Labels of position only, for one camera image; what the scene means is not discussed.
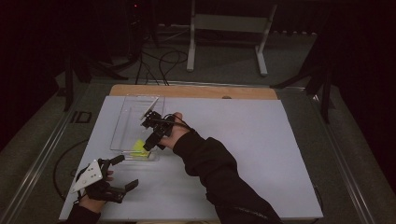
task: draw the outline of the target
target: dark background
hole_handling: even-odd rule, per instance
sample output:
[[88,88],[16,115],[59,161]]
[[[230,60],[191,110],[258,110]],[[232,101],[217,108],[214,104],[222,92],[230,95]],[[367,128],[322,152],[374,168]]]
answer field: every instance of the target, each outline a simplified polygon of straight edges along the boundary
[[[96,1],[97,6],[105,1]],[[114,1],[120,10],[122,1]],[[157,1],[156,20],[164,24],[189,24],[188,1]],[[224,5],[203,2],[199,10],[222,10],[254,16],[260,13],[257,3],[239,11],[238,2]],[[272,31],[319,33],[318,41],[306,62],[335,54],[332,84],[358,122],[375,158],[396,191],[395,100],[393,78],[396,74],[396,17],[390,3],[363,2],[343,4],[330,14],[330,5],[320,1],[303,4],[279,4]],[[64,70],[65,33],[73,34],[74,44],[94,59],[105,60],[110,51],[122,49],[111,45],[110,34],[125,32],[113,20],[99,20],[91,1],[8,1],[0,7],[1,29],[1,143],[2,149],[21,126],[33,116],[59,88],[54,77]],[[114,20],[122,21],[120,14]],[[335,40],[341,36],[341,44]]]

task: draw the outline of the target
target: human hand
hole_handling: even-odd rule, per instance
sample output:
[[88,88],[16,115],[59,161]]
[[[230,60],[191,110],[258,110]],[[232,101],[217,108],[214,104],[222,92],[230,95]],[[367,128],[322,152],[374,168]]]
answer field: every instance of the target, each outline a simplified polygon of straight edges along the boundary
[[[114,172],[113,171],[107,171],[107,178],[106,181],[111,181],[113,180],[112,175]],[[106,201],[98,201],[95,199],[90,199],[88,195],[85,195],[79,200],[78,205],[87,208],[90,211],[93,211],[94,213],[100,213],[102,211],[103,206],[105,205]]]
[[[183,122],[181,121],[183,119],[183,115],[181,113],[176,112],[174,114],[174,117],[176,123],[183,124]],[[163,137],[160,141],[160,144],[165,147],[169,147],[170,149],[173,149],[177,140],[189,131],[190,130],[184,126],[174,124],[171,135],[169,137]]]

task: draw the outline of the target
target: black sleeve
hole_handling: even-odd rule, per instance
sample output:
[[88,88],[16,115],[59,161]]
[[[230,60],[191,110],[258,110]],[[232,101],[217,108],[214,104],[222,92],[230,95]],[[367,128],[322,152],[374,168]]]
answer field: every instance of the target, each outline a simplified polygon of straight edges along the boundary
[[72,211],[67,218],[66,224],[94,224],[99,220],[100,213],[79,206],[77,203],[73,205]]
[[282,223],[271,204],[239,177],[236,160],[220,141],[186,133],[174,152],[184,161],[188,175],[200,177],[221,224]]

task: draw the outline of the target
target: black equipment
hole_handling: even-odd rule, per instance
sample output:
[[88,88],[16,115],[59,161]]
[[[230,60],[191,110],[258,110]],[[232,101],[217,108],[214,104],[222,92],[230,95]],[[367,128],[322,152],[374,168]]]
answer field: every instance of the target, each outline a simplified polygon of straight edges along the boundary
[[149,110],[145,114],[145,121],[143,121],[142,126],[145,128],[152,128],[153,133],[146,140],[146,144],[143,148],[150,151],[155,146],[160,149],[164,149],[165,146],[158,144],[161,139],[166,135],[170,136],[172,133],[172,128],[175,123],[175,117],[173,115],[165,116],[163,119],[161,115],[155,111]]

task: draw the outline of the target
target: wooden edge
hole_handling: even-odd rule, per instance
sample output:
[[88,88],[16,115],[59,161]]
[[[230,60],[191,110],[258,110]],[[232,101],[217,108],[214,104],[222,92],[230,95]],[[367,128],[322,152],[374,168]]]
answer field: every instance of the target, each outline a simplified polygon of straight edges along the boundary
[[111,96],[161,95],[165,97],[187,98],[232,98],[277,100],[276,92],[270,88],[213,87],[213,86],[150,86],[114,85]]

